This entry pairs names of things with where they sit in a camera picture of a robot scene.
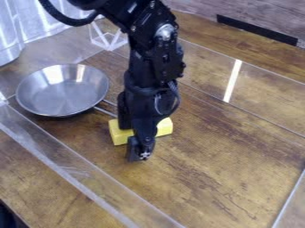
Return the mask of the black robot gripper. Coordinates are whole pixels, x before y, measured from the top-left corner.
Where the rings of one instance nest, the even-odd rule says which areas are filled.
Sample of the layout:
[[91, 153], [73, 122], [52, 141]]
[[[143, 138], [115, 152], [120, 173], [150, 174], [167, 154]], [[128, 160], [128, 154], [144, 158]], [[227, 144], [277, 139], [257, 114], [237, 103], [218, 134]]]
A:
[[134, 131], [134, 135], [127, 138], [127, 161], [147, 160], [155, 148], [158, 123], [179, 107], [179, 90], [176, 87], [152, 91], [125, 89], [116, 101], [119, 128]]

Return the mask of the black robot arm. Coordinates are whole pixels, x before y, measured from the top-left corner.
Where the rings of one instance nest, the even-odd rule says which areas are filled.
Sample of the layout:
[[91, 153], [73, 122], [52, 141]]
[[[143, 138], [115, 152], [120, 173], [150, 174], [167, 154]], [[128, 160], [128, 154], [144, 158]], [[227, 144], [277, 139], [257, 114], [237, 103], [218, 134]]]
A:
[[125, 158], [142, 161], [155, 148], [158, 123], [179, 107], [178, 79], [186, 64], [178, 42], [179, 24], [160, 0], [67, 0], [91, 14], [83, 19], [65, 16], [49, 0], [37, 0], [61, 23], [79, 27], [104, 16], [127, 34], [129, 45], [124, 91], [117, 95], [117, 125], [132, 130]]

